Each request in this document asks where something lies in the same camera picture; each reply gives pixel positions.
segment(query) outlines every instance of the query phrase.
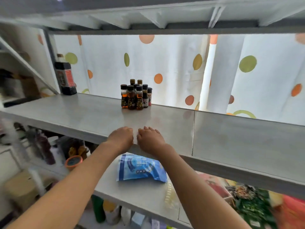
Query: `blue packaging bag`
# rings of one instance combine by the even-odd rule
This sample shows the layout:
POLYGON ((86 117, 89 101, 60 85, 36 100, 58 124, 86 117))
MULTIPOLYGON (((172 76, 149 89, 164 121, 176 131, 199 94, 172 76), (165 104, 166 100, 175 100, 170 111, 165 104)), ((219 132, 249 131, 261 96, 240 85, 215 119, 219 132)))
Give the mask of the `blue packaging bag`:
POLYGON ((167 182, 166 172, 157 160, 134 155, 123 154, 119 159, 117 181, 149 178, 167 182))

